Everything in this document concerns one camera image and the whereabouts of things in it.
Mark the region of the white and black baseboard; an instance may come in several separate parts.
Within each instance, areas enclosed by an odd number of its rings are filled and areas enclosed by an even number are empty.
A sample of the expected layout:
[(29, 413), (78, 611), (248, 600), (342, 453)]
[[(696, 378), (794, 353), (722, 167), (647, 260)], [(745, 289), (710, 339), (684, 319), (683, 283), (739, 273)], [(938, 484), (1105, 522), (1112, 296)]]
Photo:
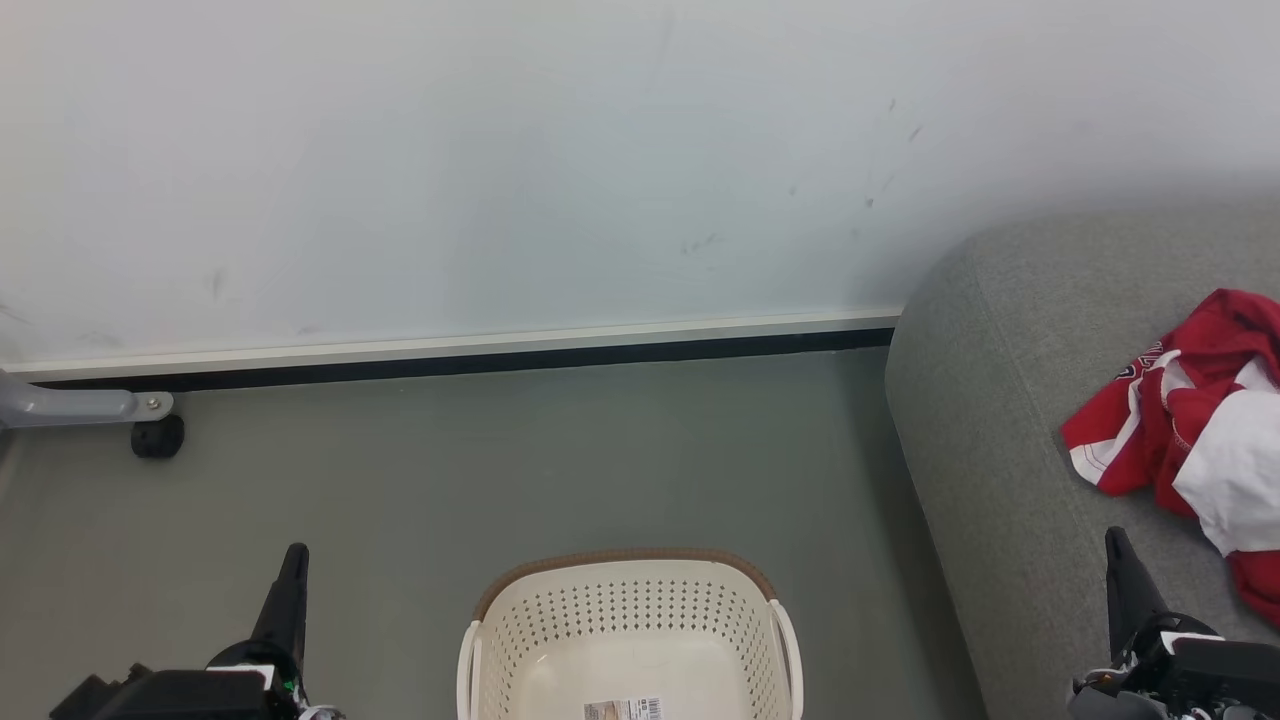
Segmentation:
[(297, 345), (12, 363), (18, 379), (59, 389), (200, 392), (628, 363), (750, 357), (887, 345), (902, 309), (744, 316), (431, 340)]

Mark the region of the black caster wheel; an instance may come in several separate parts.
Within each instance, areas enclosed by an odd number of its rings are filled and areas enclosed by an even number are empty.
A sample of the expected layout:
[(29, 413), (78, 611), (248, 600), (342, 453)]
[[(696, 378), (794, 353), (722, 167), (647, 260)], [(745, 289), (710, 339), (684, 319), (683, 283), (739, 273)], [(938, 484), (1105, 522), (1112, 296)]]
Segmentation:
[(131, 450), (141, 459), (175, 457), (184, 441), (186, 421), (174, 414), (154, 421), (136, 421), (131, 428)]

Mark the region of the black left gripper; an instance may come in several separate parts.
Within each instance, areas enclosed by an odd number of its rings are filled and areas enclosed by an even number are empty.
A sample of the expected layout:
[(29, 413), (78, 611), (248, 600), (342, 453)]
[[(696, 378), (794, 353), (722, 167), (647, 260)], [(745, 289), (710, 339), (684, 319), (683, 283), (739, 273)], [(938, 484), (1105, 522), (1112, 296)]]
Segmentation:
[(131, 667), (123, 682), (86, 678), (50, 720), (300, 720), (310, 552), (285, 551), (251, 641), (234, 643), (204, 669)]

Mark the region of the red shorts with white stripes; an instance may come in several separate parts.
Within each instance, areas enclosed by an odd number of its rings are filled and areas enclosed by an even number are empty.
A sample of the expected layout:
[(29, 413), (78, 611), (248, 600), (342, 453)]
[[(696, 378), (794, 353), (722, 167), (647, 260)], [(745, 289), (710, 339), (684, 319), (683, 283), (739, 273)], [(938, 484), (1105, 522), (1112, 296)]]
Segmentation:
[(1061, 428), (1075, 471), (1108, 496), (1152, 488), (1184, 518), (1174, 482), (1211, 416), (1240, 389), (1280, 391), (1280, 304), (1216, 290)]

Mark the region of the grey fabric sofa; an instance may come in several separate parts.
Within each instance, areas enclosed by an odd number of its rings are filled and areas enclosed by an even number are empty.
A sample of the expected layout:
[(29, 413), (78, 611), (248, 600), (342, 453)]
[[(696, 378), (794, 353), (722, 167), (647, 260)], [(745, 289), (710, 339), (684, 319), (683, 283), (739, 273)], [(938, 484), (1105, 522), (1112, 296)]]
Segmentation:
[(950, 251), (908, 301), (886, 389), (988, 720), (1068, 720), (1108, 661), (1105, 532), (1123, 527), (1170, 606), (1280, 644), (1192, 520), (1111, 498), (1060, 427), (1219, 288), (1280, 300), (1280, 199), (1085, 211)]

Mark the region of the cream perforated laundry basket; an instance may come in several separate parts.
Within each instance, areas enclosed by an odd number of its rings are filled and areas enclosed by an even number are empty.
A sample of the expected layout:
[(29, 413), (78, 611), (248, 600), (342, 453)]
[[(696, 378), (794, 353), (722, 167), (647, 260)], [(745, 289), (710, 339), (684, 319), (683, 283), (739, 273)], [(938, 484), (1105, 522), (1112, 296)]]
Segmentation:
[(666, 720), (803, 720), (787, 610), (719, 550), (637, 548), (526, 562), (465, 632), (457, 720), (582, 720), (586, 703), (658, 697)]

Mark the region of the red and white shirt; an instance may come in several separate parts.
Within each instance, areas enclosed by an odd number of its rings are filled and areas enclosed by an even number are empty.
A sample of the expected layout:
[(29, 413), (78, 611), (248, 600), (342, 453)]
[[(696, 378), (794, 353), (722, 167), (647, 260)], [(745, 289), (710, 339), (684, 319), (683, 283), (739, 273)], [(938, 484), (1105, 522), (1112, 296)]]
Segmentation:
[(1242, 368), (1210, 414), (1172, 488), (1240, 598), (1280, 629), (1280, 383), (1262, 359)]

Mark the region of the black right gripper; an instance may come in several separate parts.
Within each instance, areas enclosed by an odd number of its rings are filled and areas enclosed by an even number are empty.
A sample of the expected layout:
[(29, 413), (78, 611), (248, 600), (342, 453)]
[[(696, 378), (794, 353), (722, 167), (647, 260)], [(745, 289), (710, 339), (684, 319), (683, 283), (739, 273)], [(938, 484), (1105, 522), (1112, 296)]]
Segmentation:
[(1111, 666), (1073, 683), (1073, 720), (1280, 720), (1280, 647), (1169, 612), (1124, 528), (1105, 532)]

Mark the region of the grey metal frame leg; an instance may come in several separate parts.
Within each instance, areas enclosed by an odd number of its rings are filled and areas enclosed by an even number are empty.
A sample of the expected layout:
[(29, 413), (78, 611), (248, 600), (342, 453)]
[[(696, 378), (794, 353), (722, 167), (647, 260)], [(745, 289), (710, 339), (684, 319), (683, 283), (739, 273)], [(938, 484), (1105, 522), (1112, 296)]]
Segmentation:
[(0, 429), (157, 421), (174, 413), (168, 392), (50, 389), (0, 369)]

